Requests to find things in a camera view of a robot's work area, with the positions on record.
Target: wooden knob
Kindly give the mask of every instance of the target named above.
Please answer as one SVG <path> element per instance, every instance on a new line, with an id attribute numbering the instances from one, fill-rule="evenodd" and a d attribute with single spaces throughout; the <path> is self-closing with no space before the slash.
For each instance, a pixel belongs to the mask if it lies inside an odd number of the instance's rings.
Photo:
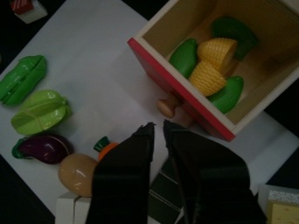
<path id="1" fill-rule="evenodd" d="M 168 94 L 166 99 L 160 99 L 156 102 L 156 107 L 157 107 L 158 111 L 168 118 L 173 118 L 174 108 L 177 108 L 180 106 L 181 106 L 181 102 L 172 94 Z"/>

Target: wooden box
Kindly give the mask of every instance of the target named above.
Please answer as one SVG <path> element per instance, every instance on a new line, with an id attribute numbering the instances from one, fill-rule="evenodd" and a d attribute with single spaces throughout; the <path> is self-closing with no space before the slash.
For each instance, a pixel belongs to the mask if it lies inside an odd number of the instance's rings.
<path id="1" fill-rule="evenodd" d="M 241 21 L 258 39 L 232 73 L 241 76 L 244 88 L 236 107 L 225 115 L 168 62 L 185 39 L 198 43 L 210 39 L 210 22 L 220 17 Z M 190 118 L 226 141 L 299 75 L 299 18 L 277 0 L 169 0 L 128 44 L 146 74 L 174 96 Z"/>

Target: yellow corn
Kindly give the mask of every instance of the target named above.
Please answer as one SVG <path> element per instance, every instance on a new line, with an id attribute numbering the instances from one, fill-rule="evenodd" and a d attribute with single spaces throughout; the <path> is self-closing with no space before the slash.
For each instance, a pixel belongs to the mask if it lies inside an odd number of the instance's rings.
<path id="1" fill-rule="evenodd" d="M 224 75 L 228 70 L 237 47 L 237 41 L 230 38 L 212 38 L 200 43 L 197 55 L 200 60 L 205 60 Z"/>
<path id="2" fill-rule="evenodd" d="M 189 82 L 200 90 L 204 96 L 213 95 L 218 92 L 226 83 L 218 71 L 204 60 L 194 67 L 190 73 Z"/>

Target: purple eggplant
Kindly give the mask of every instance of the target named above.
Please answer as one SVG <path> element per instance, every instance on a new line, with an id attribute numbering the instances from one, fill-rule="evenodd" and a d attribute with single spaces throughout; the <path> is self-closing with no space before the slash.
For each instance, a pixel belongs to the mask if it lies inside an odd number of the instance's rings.
<path id="1" fill-rule="evenodd" d="M 66 138 L 53 134 L 21 138 L 12 150 L 14 158 L 36 158 L 48 165 L 57 164 L 72 152 Z"/>

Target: green toy vegetable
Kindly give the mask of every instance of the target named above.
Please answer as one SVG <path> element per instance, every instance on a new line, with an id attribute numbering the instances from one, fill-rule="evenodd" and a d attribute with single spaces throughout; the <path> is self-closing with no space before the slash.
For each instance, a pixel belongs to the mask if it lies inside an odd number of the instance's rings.
<path id="1" fill-rule="evenodd" d="M 220 17 L 210 23 L 210 32 L 214 38 L 234 39 L 237 49 L 234 58 L 242 60 L 248 52 L 257 45 L 257 37 L 249 28 L 232 17 Z"/>
<path id="2" fill-rule="evenodd" d="M 222 114 L 226 114 L 236 106 L 242 87 L 242 78 L 240 76 L 230 76 L 226 79 L 225 87 L 216 94 L 206 97 Z"/>
<path id="3" fill-rule="evenodd" d="M 70 116 L 68 101 L 53 90 L 32 93 L 12 118 L 18 134 L 32 135 L 48 130 Z"/>
<path id="4" fill-rule="evenodd" d="M 0 81 L 0 102 L 13 106 L 24 101 L 46 72 L 46 61 L 41 55 L 18 60 L 13 70 Z"/>
<path id="5" fill-rule="evenodd" d="M 188 38 L 181 42 L 172 52 L 169 63 L 180 72 L 185 79 L 192 74 L 192 69 L 197 65 L 197 43 L 193 38 Z"/>

